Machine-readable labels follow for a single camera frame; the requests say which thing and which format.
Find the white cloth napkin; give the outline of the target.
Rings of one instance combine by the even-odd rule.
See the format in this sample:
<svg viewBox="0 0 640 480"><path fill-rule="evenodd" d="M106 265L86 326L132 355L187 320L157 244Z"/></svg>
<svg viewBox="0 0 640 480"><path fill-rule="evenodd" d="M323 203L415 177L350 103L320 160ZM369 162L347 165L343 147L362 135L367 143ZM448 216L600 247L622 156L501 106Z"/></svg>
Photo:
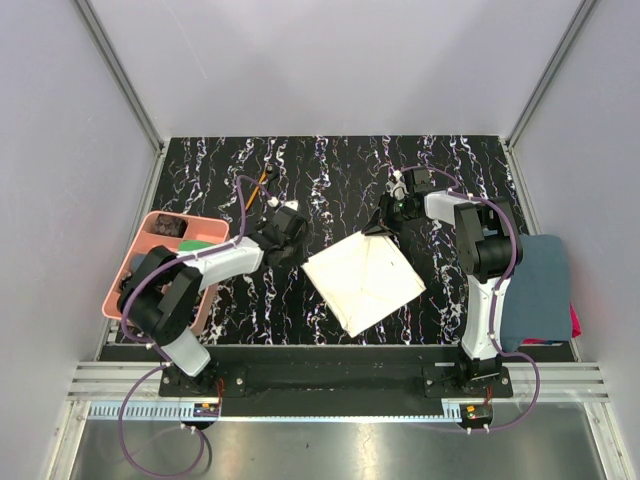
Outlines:
<svg viewBox="0 0 640 480"><path fill-rule="evenodd" d="M302 268L351 337L425 291L421 277L386 236L356 232L309 257Z"/></svg>

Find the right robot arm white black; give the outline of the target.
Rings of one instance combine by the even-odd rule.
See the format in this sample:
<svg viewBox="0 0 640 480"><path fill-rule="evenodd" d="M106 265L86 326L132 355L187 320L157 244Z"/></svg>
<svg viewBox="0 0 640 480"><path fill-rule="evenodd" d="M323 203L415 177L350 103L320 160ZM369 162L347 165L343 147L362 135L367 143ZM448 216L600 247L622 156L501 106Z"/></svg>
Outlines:
<svg viewBox="0 0 640 480"><path fill-rule="evenodd" d="M430 180L436 171L420 166L393 171L362 233L396 236L404 223L422 219L453 228L459 265L468 280L468 302L459 357L446 379L472 397L500 382L504 300L523 250L507 200L462 194L458 182L438 190Z"/></svg>

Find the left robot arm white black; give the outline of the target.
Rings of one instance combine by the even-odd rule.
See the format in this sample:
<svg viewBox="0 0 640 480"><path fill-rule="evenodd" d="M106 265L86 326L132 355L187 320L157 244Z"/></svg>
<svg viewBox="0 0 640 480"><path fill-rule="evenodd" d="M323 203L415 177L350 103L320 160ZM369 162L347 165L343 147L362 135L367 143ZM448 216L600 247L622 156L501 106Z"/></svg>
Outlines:
<svg viewBox="0 0 640 480"><path fill-rule="evenodd" d="M120 294L121 318L146 335L167 365L182 371L181 384L190 393L206 395L215 386L216 372L208 366L211 355L189 326L196 297L214 284L262 268L301 265L307 231L299 202L290 200L250 232L222 244L186 253L155 246Z"/></svg>

